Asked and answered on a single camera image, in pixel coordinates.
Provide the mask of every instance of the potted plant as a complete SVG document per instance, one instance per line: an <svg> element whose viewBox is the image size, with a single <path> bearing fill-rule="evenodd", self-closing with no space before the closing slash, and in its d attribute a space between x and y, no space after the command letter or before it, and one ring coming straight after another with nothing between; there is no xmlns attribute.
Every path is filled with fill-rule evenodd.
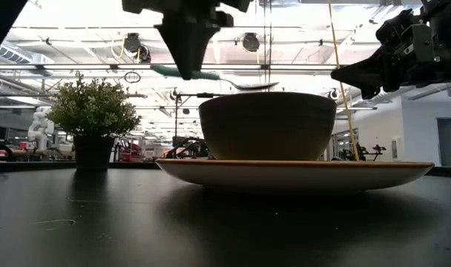
<svg viewBox="0 0 451 267"><path fill-rule="evenodd" d="M140 122L122 86L104 79L86 83L79 76L59 86L57 99L47 117L73 135L77 169L106 170L115 137Z"/></svg>

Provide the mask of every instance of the white robot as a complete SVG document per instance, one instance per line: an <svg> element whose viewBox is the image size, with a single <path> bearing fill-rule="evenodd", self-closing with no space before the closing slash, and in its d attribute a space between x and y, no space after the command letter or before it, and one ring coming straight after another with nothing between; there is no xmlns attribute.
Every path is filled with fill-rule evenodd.
<svg viewBox="0 0 451 267"><path fill-rule="evenodd" d="M47 145L47 135L54 132L54 122L46 118L50 113L50 108L37 108L33 114L33 123L27 130L28 150L45 150Z"/></svg>

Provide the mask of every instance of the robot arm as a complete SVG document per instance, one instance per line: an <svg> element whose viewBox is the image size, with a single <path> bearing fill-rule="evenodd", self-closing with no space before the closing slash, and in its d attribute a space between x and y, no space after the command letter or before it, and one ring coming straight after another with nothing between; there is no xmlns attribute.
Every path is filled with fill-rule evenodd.
<svg viewBox="0 0 451 267"><path fill-rule="evenodd" d="M33 114L33 123L27 131L27 149L46 148L47 135L54 132L54 122L46 118L50 113L50 108L37 108Z"/></svg>
<svg viewBox="0 0 451 267"><path fill-rule="evenodd" d="M451 82L451 0L422 0L421 14L404 10L376 32L381 47L331 77L362 91L363 99L403 85Z"/></svg>
<svg viewBox="0 0 451 267"><path fill-rule="evenodd" d="M201 70L205 49L221 27L233 27L230 14L216 11L222 2L246 12L252 0L122 0L124 11L141 13L149 9L163 13L156 25L173 56L181 77L189 80L193 71Z"/></svg>

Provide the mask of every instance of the plate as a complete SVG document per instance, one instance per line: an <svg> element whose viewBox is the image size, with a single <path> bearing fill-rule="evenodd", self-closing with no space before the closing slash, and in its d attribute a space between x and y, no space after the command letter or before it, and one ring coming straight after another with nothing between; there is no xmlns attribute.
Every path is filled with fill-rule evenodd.
<svg viewBox="0 0 451 267"><path fill-rule="evenodd" d="M227 191L348 194L403 185L425 175L429 162L290 162L158 159L173 177Z"/></svg>

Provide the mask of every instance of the ceiling beam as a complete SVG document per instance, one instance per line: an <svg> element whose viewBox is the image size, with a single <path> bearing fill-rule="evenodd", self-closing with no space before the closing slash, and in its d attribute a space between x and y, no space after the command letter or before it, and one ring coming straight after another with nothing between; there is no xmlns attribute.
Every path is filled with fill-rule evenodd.
<svg viewBox="0 0 451 267"><path fill-rule="evenodd" d="M362 33L363 31L369 29L372 24L369 22L372 18L377 16L381 12L386 12L391 7L379 7L377 10L375 10L370 17L363 19L359 24L357 24L354 28L354 30L338 45L337 51L338 56L345 50L347 47L351 46L355 43L355 40L357 38L357 35L359 33ZM336 58L336 52L333 51L327 58L324 58L321 64L329 64L330 62L335 61Z"/></svg>

